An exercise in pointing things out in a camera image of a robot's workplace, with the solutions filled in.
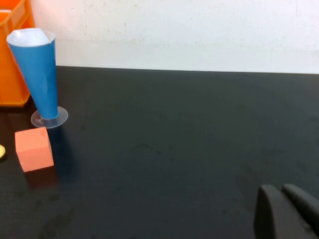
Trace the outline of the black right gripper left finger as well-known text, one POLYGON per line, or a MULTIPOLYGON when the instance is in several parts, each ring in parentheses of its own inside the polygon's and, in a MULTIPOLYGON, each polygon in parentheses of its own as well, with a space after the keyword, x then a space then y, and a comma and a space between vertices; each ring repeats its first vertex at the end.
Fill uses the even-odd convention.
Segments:
POLYGON ((257 239, 317 238, 288 197, 272 185, 258 189, 254 234, 257 239))

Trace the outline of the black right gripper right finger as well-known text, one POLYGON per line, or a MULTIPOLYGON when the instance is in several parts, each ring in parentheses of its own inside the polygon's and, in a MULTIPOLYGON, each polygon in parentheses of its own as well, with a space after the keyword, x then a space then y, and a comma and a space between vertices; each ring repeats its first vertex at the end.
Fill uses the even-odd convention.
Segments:
POLYGON ((293 184, 284 184, 281 190, 318 236, 319 200, 305 190, 293 184))

